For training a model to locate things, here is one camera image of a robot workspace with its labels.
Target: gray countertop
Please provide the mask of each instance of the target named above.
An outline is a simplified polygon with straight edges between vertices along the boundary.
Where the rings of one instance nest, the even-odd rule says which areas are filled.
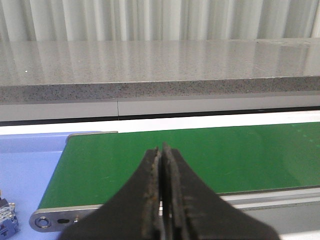
[[[320,38],[0,43],[0,104],[320,91]]]

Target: blue table surface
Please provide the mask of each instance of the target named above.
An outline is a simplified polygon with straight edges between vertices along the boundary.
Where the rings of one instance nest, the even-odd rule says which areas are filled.
[[[10,240],[55,240],[59,233],[42,233],[29,226],[72,132],[0,135],[0,189],[15,203],[20,232]]]

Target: conveyor belt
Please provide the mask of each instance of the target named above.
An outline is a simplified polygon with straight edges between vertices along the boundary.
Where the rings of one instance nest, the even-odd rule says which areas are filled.
[[[284,190],[320,185],[319,122],[78,135],[68,141],[39,211],[103,204],[128,180],[145,150],[162,142],[178,148],[220,194],[276,191],[282,197]],[[301,202],[295,206],[305,208]]]

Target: hole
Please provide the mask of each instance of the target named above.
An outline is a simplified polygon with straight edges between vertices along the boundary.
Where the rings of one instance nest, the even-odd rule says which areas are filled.
[[[45,216],[39,217],[35,220],[35,225],[39,228],[45,229],[51,226],[50,220],[47,219]]]
[[[64,218],[58,219],[58,224],[67,224],[69,222],[70,222],[69,219],[64,219]]]

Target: blue electronic part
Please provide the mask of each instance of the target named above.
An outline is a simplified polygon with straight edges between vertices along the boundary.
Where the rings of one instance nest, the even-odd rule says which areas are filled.
[[[0,240],[6,240],[19,231],[15,204],[0,198]]]

